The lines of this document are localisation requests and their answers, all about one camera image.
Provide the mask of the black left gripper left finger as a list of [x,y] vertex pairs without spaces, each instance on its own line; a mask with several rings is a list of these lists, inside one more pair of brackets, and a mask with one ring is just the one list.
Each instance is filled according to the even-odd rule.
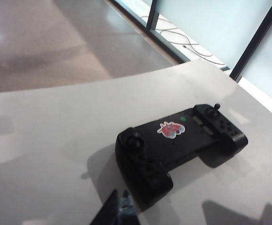
[[115,189],[95,216],[96,225],[116,225],[118,213],[118,191]]

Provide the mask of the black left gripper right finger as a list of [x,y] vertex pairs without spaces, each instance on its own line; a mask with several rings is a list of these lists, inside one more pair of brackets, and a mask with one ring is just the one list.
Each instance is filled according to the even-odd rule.
[[128,190],[124,190],[122,197],[119,197],[117,201],[116,219],[118,225],[140,224],[132,197]]

